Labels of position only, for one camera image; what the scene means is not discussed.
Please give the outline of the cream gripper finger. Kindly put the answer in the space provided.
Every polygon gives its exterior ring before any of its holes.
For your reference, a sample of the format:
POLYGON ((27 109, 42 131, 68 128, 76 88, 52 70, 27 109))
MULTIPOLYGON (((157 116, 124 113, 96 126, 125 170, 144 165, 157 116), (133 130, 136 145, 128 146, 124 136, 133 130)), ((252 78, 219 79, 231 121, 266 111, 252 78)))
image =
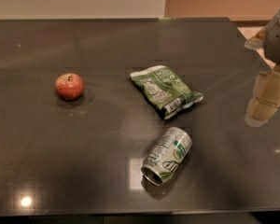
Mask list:
POLYGON ((245 48, 252 50, 262 49, 264 47, 265 36, 266 27, 263 27, 259 31, 257 31, 252 37, 246 40, 245 48))

